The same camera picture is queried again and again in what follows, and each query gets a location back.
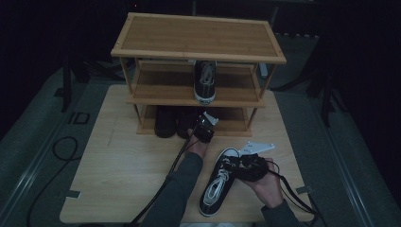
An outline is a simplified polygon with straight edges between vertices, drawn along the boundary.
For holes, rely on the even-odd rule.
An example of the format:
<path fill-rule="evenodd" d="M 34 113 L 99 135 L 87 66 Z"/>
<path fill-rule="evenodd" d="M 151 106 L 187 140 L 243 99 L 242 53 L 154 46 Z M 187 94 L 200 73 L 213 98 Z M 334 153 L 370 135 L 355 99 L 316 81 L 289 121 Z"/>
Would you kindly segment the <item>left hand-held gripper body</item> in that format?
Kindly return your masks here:
<path fill-rule="evenodd" d="M 209 143 L 214 136 L 214 127 L 218 123 L 218 119 L 208 112 L 203 112 L 197 119 L 193 130 L 193 135 L 202 143 Z"/>

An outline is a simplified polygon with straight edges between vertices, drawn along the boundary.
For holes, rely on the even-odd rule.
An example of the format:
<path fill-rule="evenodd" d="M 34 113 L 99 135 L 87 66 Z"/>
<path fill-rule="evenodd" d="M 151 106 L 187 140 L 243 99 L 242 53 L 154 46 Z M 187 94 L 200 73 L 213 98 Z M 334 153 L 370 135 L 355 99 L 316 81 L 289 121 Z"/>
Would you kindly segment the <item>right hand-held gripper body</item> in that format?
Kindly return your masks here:
<path fill-rule="evenodd" d="M 268 165 L 259 153 L 272 150 L 274 144 L 248 142 L 239 152 L 239 164 L 235 174 L 239 180 L 256 182 L 268 173 Z"/>

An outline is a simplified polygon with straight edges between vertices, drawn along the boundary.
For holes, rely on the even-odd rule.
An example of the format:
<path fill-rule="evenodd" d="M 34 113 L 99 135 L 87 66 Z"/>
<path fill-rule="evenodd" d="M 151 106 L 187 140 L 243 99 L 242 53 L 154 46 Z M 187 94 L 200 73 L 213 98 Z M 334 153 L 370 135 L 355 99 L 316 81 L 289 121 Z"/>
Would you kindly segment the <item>black slip-on shoe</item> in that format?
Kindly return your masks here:
<path fill-rule="evenodd" d="M 198 109 L 196 107 L 181 107 L 178 111 L 177 134 L 187 139 L 189 134 L 188 129 L 193 129 L 199 117 Z"/>
<path fill-rule="evenodd" d="M 161 138 L 169 138 L 176 133 L 176 127 L 175 112 L 167 106 L 158 106 L 154 125 L 155 134 Z"/>

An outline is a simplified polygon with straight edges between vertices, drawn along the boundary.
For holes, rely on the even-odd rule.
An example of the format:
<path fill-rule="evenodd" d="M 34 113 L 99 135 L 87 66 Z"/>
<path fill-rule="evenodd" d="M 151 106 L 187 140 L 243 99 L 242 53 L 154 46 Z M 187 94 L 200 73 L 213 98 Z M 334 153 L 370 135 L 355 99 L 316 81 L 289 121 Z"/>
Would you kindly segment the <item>black white canvas sneaker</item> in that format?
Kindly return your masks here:
<path fill-rule="evenodd" d="M 226 170 L 229 166 L 224 164 L 224 159 L 239 161 L 239 152 L 235 148 L 226 148 L 217 158 L 208 184 L 200 197 L 199 209 L 205 217 L 212 217 L 218 212 L 235 182 L 235 174 Z"/>
<path fill-rule="evenodd" d="M 194 65 L 194 95 L 202 105 L 210 104 L 215 99 L 216 72 L 215 61 L 196 61 Z"/>

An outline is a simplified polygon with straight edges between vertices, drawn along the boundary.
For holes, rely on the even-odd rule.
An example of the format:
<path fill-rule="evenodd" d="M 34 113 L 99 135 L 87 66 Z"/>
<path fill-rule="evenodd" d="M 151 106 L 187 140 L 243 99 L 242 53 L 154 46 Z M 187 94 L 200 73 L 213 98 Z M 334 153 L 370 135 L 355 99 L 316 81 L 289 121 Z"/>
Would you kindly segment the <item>wooden three-tier shoe rack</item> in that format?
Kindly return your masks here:
<path fill-rule="evenodd" d="M 139 134 L 153 134 L 158 106 L 197 106 L 195 61 L 217 64 L 215 99 L 204 108 L 219 119 L 217 135 L 250 136 L 266 85 L 257 67 L 287 62 L 264 21 L 131 12 L 111 51 L 120 59 Z"/>

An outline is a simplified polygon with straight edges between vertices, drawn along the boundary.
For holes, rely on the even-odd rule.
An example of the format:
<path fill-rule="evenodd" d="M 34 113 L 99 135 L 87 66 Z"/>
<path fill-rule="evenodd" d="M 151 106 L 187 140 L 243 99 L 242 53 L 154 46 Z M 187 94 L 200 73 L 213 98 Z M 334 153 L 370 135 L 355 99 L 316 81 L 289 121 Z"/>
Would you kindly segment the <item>person's left hand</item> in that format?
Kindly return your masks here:
<path fill-rule="evenodd" d="M 192 129 L 188 129 L 187 133 L 189 135 L 189 142 L 185 148 L 185 152 L 195 153 L 203 159 L 206 156 L 208 143 L 201 142 L 200 139 L 194 135 Z"/>

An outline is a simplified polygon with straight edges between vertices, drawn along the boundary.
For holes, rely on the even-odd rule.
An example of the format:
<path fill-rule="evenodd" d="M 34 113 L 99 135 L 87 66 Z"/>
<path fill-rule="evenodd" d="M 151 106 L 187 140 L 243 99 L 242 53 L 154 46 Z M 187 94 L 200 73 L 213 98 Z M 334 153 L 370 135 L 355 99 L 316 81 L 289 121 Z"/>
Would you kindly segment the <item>person's right hand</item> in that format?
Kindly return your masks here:
<path fill-rule="evenodd" d="M 268 173 L 256 182 L 244 181 L 255 193 L 256 197 L 269 209 L 276 208 L 284 202 L 280 180 L 274 175 L 273 160 L 266 158 Z"/>

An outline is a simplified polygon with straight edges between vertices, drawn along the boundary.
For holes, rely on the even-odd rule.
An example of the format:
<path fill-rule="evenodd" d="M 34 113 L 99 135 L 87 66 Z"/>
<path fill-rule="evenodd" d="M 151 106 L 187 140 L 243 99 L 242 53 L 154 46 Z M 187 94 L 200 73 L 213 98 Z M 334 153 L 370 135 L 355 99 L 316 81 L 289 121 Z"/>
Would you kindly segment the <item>black metal stand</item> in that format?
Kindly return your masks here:
<path fill-rule="evenodd" d="M 79 53 L 70 53 L 63 57 L 62 62 L 62 87 L 57 90 L 56 95 L 62 97 L 61 111 L 64 113 L 72 102 L 72 75 L 79 83 L 88 83 L 92 76 L 89 70 L 95 71 L 100 78 L 121 81 L 116 72 L 121 66 L 106 67 L 98 61 Z"/>
<path fill-rule="evenodd" d="M 335 49 L 325 36 L 316 41 L 300 74 L 291 81 L 272 87 L 273 91 L 284 92 L 309 80 L 305 90 L 308 97 L 317 97 L 323 94 L 321 118 L 326 127 L 330 126 L 329 113 L 333 111 L 331 104 L 332 90 L 335 76 Z"/>

